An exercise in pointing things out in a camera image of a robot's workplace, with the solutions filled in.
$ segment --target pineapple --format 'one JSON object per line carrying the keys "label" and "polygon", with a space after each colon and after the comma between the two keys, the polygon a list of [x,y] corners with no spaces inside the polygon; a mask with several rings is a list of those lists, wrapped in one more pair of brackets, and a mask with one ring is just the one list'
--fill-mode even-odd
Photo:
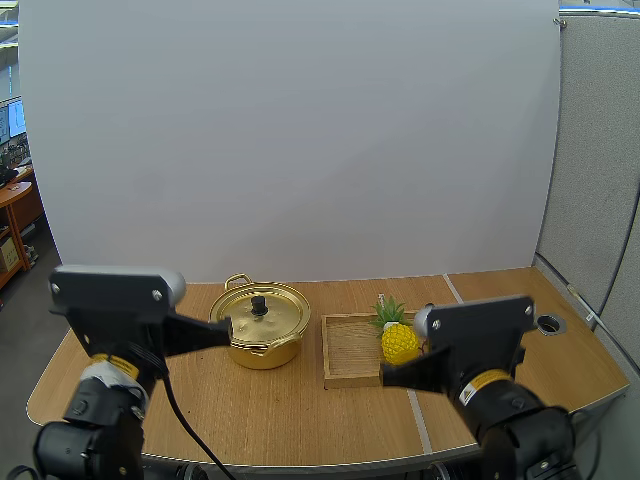
{"label": "pineapple", "polygon": [[372,325],[382,329],[382,353],[384,359],[391,365],[402,365],[420,353],[420,341],[413,332],[411,324],[404,318],[403,303],[396,304],[393,297],[383,304],[375,306],[378,318],[371,322]]}

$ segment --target metal screw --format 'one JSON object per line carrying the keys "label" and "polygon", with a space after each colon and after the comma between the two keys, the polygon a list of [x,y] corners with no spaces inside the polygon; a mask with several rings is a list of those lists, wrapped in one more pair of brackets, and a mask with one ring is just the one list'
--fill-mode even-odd
{"label": "metal screw", "polygon": [[560,27],[560,30],[564,30],[565,28],[567,28],[566,20],[560,20],[559,18],[554,18],[553,23],[558,25]]}
{"label": "metal screw", "polygon": [[81,400],[73,407],[73,413],[75,415],[80,416],[80,415],[83,415],[88,408],[89,408],[89,402],[87,402],[86,400]]}
{"label": "metal screw", "polygon": [[521,410],[524,408],[524,404],[526,402],[524,401],[524,398],[522,397],[516,397],[513,400],[511,400],[511,406],[517,410]]}
{"label": "metal screw", "polygon": [[138,420],[140,421],[144,420],[144,412],[140,410],[138,407],[136,407],[135,405],[131,407],[131,413],[133,413]]}

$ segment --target gray cubicle wall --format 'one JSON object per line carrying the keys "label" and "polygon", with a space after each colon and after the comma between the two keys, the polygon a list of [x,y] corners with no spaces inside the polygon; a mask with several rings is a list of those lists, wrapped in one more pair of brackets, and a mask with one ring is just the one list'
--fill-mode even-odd
{"label": "gray cubicle wall", "polygon": [[[640,219],[634,202],[640,182],[640,16],[593,12],[562,18],[567,27],[561,36],[558,140],[538,251],[596,310],[613,282],[601,318],[638,362]],[[602,330],[596,334],[631,388],[602,422],[603,454],[595,478],[638,478],[640,379]],[[578,452],[585,475],[593,449],[589,441]]]}

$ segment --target wooden table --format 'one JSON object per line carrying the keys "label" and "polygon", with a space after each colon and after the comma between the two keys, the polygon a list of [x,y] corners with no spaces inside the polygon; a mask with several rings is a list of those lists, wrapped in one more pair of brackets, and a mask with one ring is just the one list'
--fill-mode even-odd
{"label": "wooden table", "polygon": [[[399,388],[323,389],[321,315],[368,312],[378,293],[404,301],[407,309],[428,302],[455,303],[457,294],[463,300],[529,294],[538,313],[558,313],[568,331],[556,337],[527,333],[518,381],[545,402],[569,409],[606,401],[626,388],[620,368],[538,270],[452,275],[453,288],[448,281],[433,276],[294,283],[312,306],[301,354],[269,371],[240,367],[224,349],[172,358],[169,368],[178,403],[223,462],[245,466],[237,471],[301,473],[302,468],[305,473],[353,474],[375,469],[381,474],[476,448],[442,396]],[[178,311],[206,320],[221,293],[220,285],[189,285]],[[61,417],[87,364],[75,336],[68,334],[29,399],[32,421],[44,424]],[[161,384],[151,404],[144,451],[207,461],[174,418]]]}
{"label": "wooden table", "polygon": [[0,288],[4,287],[20,268],[22,268],[22,270],[29,270],[31,268],[13,209],[14,203],[30,191],[31,184],[29,182],[12,183],[0,189],[0,208],[4,209],[3,221],[9,226],[9,228],[0,233],[0,240],[7,235],[11,235],[13,244],[18,252],[18,257],[20,257],[20,261],[16,263],[11,270],[0,273]]}

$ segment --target black lid knob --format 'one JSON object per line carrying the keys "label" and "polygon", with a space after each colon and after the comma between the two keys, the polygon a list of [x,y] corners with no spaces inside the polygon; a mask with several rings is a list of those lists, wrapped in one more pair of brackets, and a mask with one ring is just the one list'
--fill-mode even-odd
{"label": "black lid knob", "polygon": [[269,311],[267,308],[266,301],[262,295],[256,295],[255,297],[251,297],[251,313],[254,315],[264,315]]}

